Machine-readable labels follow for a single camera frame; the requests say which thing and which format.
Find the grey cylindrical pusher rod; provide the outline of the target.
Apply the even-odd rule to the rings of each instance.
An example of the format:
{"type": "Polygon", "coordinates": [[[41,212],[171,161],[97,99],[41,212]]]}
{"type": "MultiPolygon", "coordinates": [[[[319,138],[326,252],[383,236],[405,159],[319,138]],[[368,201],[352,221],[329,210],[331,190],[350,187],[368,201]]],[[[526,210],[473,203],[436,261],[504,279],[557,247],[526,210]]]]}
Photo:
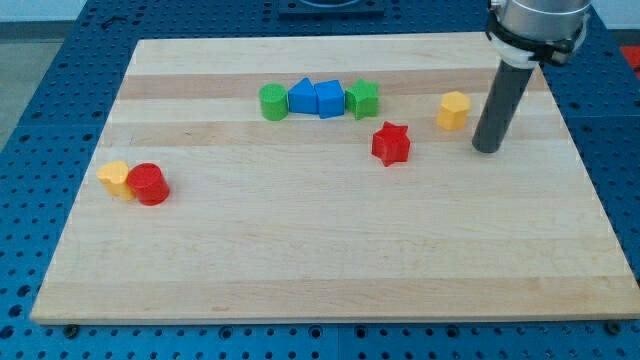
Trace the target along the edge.
{"type": "Polygon", "coordinates": [[[500,149],[532,73],[532,68],[500,62],[472,137],[477,151],[491,154],[500,149]]]}

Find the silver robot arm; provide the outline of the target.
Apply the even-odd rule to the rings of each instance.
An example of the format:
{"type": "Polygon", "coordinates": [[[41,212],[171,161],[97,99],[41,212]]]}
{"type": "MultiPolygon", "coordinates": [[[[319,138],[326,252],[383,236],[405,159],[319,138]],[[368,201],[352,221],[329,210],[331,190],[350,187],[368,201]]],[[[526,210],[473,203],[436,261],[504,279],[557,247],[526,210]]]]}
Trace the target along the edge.
{"type": "Polygon", "coordinates": [[[485,34],[500,63],[472,138],[481,153],[497,152],[533,70],[563,66],[583,44],[590,0],[489,0],[485,34]]]}

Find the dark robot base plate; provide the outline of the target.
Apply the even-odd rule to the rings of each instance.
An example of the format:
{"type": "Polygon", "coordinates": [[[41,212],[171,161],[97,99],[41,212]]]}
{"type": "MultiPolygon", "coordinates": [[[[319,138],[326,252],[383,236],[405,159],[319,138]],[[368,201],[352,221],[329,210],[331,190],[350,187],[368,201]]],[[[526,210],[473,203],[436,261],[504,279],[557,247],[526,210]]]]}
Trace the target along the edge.
{"type": "Polygon", "coordinates": [[[276,0],[280,18],[303,16],[383,15],[384,0],[276,0]]]}

